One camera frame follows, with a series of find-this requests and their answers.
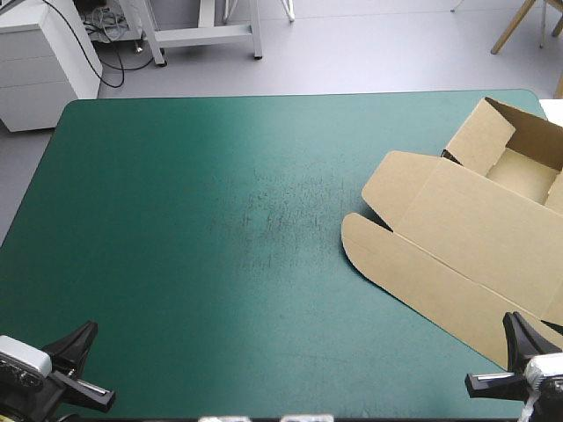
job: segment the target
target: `green table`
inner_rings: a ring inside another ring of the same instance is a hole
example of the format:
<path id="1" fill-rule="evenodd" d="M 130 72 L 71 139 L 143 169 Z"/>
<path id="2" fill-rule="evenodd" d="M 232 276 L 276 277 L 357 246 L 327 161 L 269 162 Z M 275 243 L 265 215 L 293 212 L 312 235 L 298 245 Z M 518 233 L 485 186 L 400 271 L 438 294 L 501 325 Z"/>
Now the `green table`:
<path id="1" fill-rule="evenodd" d="M 115 417 L 517 416 L 467 398 L 498 368 L 340 243 L 384 154 L 438 154 L 485 95 L 542 113 L 528 91 L 72 103 L 0 251 L 0 332 L 97 321 L 85 379 Z"/>

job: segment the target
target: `white drawer unit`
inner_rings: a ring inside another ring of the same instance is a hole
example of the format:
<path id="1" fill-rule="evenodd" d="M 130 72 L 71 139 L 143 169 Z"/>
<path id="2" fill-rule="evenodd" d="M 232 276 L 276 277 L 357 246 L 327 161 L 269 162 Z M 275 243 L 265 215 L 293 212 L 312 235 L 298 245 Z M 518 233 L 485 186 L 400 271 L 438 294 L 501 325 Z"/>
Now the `white drawer unit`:
<path id="1" fill-rule="evenodd" d="M 72 25 L 94 69 L 102 66 L 72 0 L 50 0 Z M 62 109 L 96 98 L 99 80 L 61 17 L 41 0 L 0 15 L 0 119 L 12 132 L 55 127 Z"/>

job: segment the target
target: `floor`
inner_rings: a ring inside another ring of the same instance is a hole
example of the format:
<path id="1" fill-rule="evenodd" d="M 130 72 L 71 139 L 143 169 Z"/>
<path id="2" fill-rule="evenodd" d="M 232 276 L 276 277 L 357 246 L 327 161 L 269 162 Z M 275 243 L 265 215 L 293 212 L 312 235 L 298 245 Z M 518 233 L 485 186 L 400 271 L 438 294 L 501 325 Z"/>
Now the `floor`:
<path id="1" fill-rule="evenodd" d="M 194 24 L 193 0 L 153 0 L 161 28 Z M 234 21 L 245 20 L 241 0 Z M 538 6 L 499 55 L 494 41 L 519 0 L 295 0 L 290 24 L 277 0 L 261 0 L 264 59 L 246 44 L 167 51 L 168 66 L 128 72 L 123 87 L 102 86 L 101 98 L 284 95 L 343 92 L 525 88 L 540 98 L 555 90 L 563 41 L 538 48 Z M 548 31 L 559 14 L 549 8 Z M 122 46 L 124 62 L 146 62 Z M 101 48 L 107 61 L 112 51 Z M 119 82 L 115 70 L 105 77 Z M 89 127 L 95 126 L 95 116 Z M 0 124 L 0 242 L 33 176 L 51 131 L 11 134 Z"/>

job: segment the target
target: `unfolded cardboard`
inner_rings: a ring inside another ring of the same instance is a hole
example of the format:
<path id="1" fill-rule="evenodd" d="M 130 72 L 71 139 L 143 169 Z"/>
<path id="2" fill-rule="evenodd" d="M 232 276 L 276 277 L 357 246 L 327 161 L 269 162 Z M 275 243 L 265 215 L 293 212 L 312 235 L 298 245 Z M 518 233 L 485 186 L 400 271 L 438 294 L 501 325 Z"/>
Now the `unfolded cardboard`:
<path id="1" fill-rule="evenodd" d="M 491 98 L 443 157 L 391 152 L 362 197 L 392 232 L 356 214 L 342 242 L 367 278 L 499 365 L 505 312 L 563 337 L 563 128 Z"/>

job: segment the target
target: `metal frame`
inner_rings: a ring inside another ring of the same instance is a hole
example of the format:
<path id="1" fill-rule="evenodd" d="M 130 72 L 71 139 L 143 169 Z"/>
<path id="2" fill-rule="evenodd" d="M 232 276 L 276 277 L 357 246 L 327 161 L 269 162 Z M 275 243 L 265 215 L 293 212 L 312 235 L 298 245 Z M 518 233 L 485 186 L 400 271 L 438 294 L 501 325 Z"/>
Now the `metal frame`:
<path id="1" fill-rule="evenodd" d="M 243 40 L 252 40 L 254 58 L 262 58 L 258 0 L 249 0 L 250 25 L 215 26 L 215 3 L 216 0 L 200 1 L 197 28 L 158 30 L 150 8 L 150 0 L 136 0 L 135 4 L 143 23 L 146 40 L 157 65 L 166 65 L 163 48 L 225 44 Z"/>
<path id="2" fill-rule="evenodd" d="M 129 30 L 123 34 L 121 40 L 141 40 L 143 38 L 143 28 L 141 20 L 135 8 L 131 7 L 130 0 L 118 0 L 129 26 Z"/>
<path id="3" fill-rule="evenodd" d="M 293 22 L 294 20 L 296 20 L 296 14 L 293 10 L 293 0 L 280 0 L 280 1 L 281 1 L 281 5 L 283 5 L 283 9 L 285 10 L 285 14 L 288 15 L 289 22 Z M 237 7 L 237 4 L 238 4 L 238 0 L 232 0 L 232 3 L 230 2 L 230 0 L 225 0 L 225 10 L 223 13 L 223 22 L 225 24 L 229 22 L 230 16 L 232 15 L 232 12 Z"/>

